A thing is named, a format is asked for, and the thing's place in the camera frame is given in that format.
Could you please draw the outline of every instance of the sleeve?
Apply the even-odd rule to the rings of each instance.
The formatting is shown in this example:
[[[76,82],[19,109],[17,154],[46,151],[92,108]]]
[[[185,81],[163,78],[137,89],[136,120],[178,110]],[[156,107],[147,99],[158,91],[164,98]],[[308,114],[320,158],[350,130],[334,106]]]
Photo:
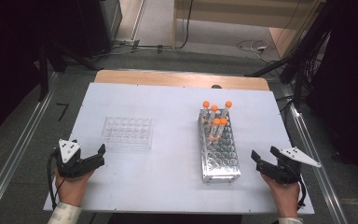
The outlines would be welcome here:
[[[299,217],[280,217],[279,224],[303,224],[302,218]]]
[[[67,203],[58,203],[48,224],[76,224],[82,209]]]

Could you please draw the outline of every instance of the test tube rack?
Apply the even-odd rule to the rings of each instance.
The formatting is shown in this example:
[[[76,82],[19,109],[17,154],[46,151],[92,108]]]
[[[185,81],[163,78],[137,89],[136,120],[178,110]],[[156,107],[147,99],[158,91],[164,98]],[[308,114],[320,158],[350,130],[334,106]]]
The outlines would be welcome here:
[[[152,119],[107,117],[102,138],[106,150],[152,147]]]
[[[216,118],[220,118],[222,109],[216,111]],[[231,183],[241,176],[238,162],[231,119],[227,113],[227,125],[219,139],[210,138],[210,125],[200,110],[199,127],[202,160],[202,182]]]

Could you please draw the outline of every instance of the floor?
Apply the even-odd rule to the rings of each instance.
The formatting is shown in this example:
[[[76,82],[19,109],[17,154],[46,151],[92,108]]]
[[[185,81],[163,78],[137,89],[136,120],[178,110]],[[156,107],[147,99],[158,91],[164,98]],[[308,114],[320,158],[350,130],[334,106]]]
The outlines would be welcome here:
[[[138,30],[139,20],[144,9],[144,0],[120,0],[123,20],[118,29],[116,40],[133,39]]]
[[[135,9],[129,10],[130,5],[123,4],[123,16],[126,17],[126,11],[134,12],[137,16],[129,17],[132,18],[134,25],[137,24],[136,18],[138,18],[138,28],[135,29],[136,32],[133,32],[131,26],[127,26],[127,33],[124,30],[122,33],[119,32],[122,34],[120,38],[140,39],[142,45],[171,44],[172,21],[168,18],[172,15],[170,12],[172,1],[147,0],[143,3],[122,1],[122,3],[125,2],[131,2]],[[139,14],[142,4],[145,8],[143,13]],[[178,35],[183,33],[183,22],[186,21],[178,21]],[[216,32],[215,29],[222,29],[223,32]],[[263,27],[227,27],[225,24],[192,21],[189,26],[189,39],[182,51],[167,50],[162,54],[157,54],[155,50],[143,50],[116,55],[114,53],[124,52],[127,49],[115,49],[112,55],[95,58],[92,62],[106,69],[171,70],[243,76],[266,66],[267,63],[263,59],[279,60],[267,30]],[[225,37],[221,34],[230,34],[230,36]],[[178,44],[183,40],[182,36],[177,36],[176,39]],[[262,59],[250,50],[249,42],[242,42],[241,48],[238,47],[238,43],[247,40],[251,40],[250,43],[257,40],[262,40],[260,43],[269,42],[268,50],[261,54]],[[46,223],[51,215],[50,212],[42,211],[48,196],[47,158],[57,139],[69,137],[88,84],[93,81],[96,74],[95,71],[87,70],[81,65],[72,62],[71,64],[65,74],[51,76],[51,95],[44,105],[43,102],[40,104],[37,102],[39,93],[37,87],[30,92],[0,128],[0,172],[10,153],[19,152],[17,157],[22,158],[12,168],[13,172],[8,177],[10,182],[2,186],[5,193],[0,195],[0,223]],[[268,80],[277,99],[287,94],[277,79],[279,72],[281,70],[277,69],[263,76]],[[286,103],[284,100],[277,102],[280,108],[283,108]],[[58,121],[63,110],[60,104],[70,106],[64,117]],[[344,220],[331,218],[332,213],[320,190],[320,180],[313,169],[305,167],[303,176],[305,176],[316,215],[305,216],[304,219],[306,223],[358,223],[358,167],[331,159],[335,150],[330,144],[329,134],[323,122],[314,117],[306,105],[302,105],[302,108],[302,116],[306,121],[308,132],[319,152],[321,162],[328,173],[345,216]],[[34,113],[38,110],[44,112],[43,116],[38,117]],[[294,144],[303,147],[302,136],[290,113],[287,118],[287,130],[292,135]],[[36,124],[34,129],[29,128],[29,120]],[[22,131],[27,129],[29,129],[30,136],[22,134]],[[25,144],[19,146],[19,139],[25,139]],[[107,223],[110,217],[110,214],[94,216],[93,213],[84,212],[78,223]],[[271,223],[275,218],[274,214],[243,216],[242,223]]]

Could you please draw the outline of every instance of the wire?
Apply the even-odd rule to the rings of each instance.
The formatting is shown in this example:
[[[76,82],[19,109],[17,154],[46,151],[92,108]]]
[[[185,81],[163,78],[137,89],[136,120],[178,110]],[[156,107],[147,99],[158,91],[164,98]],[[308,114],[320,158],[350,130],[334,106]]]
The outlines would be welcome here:
[[[287,114],[290,110],[290,105],[293,103],[293,99],[289,100],[287,102],[287,104],[280,110],[280,112],[282,112],[284,110],[284,114],[283,114],[283,126],[286,130],[287,136],[289,137],[289,142],[290,145],[293,146],[293,138],[292,135],[289,133],[289,129],[287,128]]]
[[[187,40],[188,40],[188,27],[190,25],[190,17],[191,17],[191,11],[192,11],[192,8],[193,8],[193,2],[194,2],[194,0],[191,0],[191,2],[190,2],[190,8],[188,10],[187,24],[186,24],[186,39],[185,39],[185,42],[182,44],[181,47],[175,48],[175,49],[173,47],[171,47],[171,46],[166,46],[166,45],[165,46],[164,45],[156,45],[156,46],[153,46],[153,45],[138,45],[138,46],[131,46],[131,47],[134,47],[134,48],[148,48],[148,49],[170,49],[170,50],[179,50],[179,49],[184,48],[186,43],[187,43]],[[122,53],[131,53],[131,52],[135,52],[135,51],[140,51],[140,50],[132,50],[132,51],[122,52]]]
[[[278,68],[274,68],[274,71],[277,73],[276,76],[280,76],[280,75],[281,75],[281,73],[277,71]],[[269,75],[272,76],[272,77],[276,77],[276,76],[274,76],[273,74],[271,74],[271,72],[272,72],[272,71],[269,71],[269,72],[268,72]]]
[[[298,6],[300,5],[300,2],[301,2],[301,0],[298,0],[298,2],[297,2],[297,6],[296,6],[296,9],[295,9],[295,11],[293,12],[293,15],[292,15],[292,18],[290,18],[290,21],[286,24],[286,26],[281,30],[281,33],[279,34],[279,36],[278,36],[278,39],[277,39],[277,42],[276,43],[278,43],[279,42],[279,39],[281,38],[281,35],[282,35],[282,33],[283,33],[283,31],[290,25],[290,23],[292,23],[292,20],[293,20],[293,18],[295,17],[295,15],[296,15],[296,12],[297,12],[297,10],[298,10]]]
[[[304,182],[303,182],[303,179],[301,178],[301,176],[300,176],[300,179],[298,180],[298,182],[300,182],[302,196],[301,196],[300,201],[298,201],[297,210],[305,206],[304,200],[305,200],[305,197],[307,196],[307,191],[305,190],[305,185],[304,185]]]
[[[179,47],[179,49],[182,49],[186,43],[187,43],[187,40],[188,40],[188,25],[190,24],[190,16],[191,16],[191,9],[193,8],[193,0],[191,0],[191,3],[190,3],[190,9],[188,10],[188,15],[187,15],[187,25],[186,25],[186,39],[185,39],[185,42],[183,42],[182,46]]]
[[[182,1],[182,34],[185,33],[185,1]],[[182,36],[182,42],[185,42],[185,36]]]
[[[53,158],[55,158],[57,156],[58,153],[59,153],[59,150],[57,148],[55,148],[54,151],[51,153],[50,157],[48,158],[48,190],[50,193],[50,199],[51,199],[53,210],[55,209],[57,204],[55,201],[55,196],[53,195],[53,186],[52,186],[52,180],[51,180],[51,178],[52,178],[51,177],[51,162],[52,162]]]
[[[315,48],[311,50],[310,52],[310,58],[306,61],[305,66],[305,74],[303,78],[303,86],[308,91],[311,91],[313,89],[312,86],[312,80],[315,77],[315,72],[317,71],[319,65],[316,62],[321,62],[317,59],[317,56],[319,54],[319,51],[322,47],[322,45],[327,41],[327,39],[330,36],[330,32],[326,32],[322,35],[322,38],[316,43]]]
[[[124,51],[124,52],[118,52],[118,53],[108,53],[108,54],[100,55],[100,57],[103,57],[103,56],[108,56],[108,55],[121,55],[121,54],[133,53],[133,52],[138,52],[138,51],[148,50],[148,49],[151,49],[151,48],[144,48],[144,49],[132,49],[132,50],[129,50],[129,51]]]
[[[244,49],[243,46],[242,46],[242,43],[246,43],[246,42],[251,42],[249,49]],[[264,49],[260,50],[260,53],[257,53],[257,52],[255,51],[255,49],[254,49],[254,44],[255,44],[255,43],[258,43],[258,42],[264,43],[264,45],[261,46],[261,47],[264,47]],[[237,47],[237,49],[240,49],[240,50],[243,50],[243,51],[251,51],[257,58],[259,58],[260,60],[262,60],[262,61],[264,61],[265,63],[267,63],[266,66],[268,66],[268,65],[271,64],[271,63],[276,62],[276,61],[268,61],[268,60],[264,59],[263,57],[261,57],[261,54],[262,54],[264,51],[268,50],[268,47],[270,46],[270,43],[269,43],[267,40],[242,40],[241,42],[237,43],[235,46]],[[277,75],[280,74],[280,72],[278,72],[276,69],[274,69],[274,71],[277,73]]]
[[[65,182],[65,180],[66,180],[66,177],[63,178],[61,184],[57,187],[56,193],[55,193],[55,195],[54,195],[54,202],[57,200],[58,190],[61,188],[61,186],[62,186],[63,182]]]

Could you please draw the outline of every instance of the white table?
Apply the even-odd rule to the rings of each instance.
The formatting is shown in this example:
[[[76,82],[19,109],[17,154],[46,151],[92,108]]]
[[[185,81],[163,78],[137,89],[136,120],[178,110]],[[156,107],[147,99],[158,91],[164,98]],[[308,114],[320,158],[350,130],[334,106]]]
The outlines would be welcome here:
[[[233,102],[230,116],[241,177],[231,184],[203,184],[198,113],[204,100]],[[150,150],[105,153],[105,166],[89,180],[82,207],[98,212],[260,214],[275,213],[269,187],[255,170],[254,149],[275,163],[271,146],[290,147],[270,91],[91,83],[70,140],[82,145],[82,158],[103,142],[105,117],[151,118]],[[300,214],[313,214],[310,198]],[[47,198],[45,209],[51,209]]]

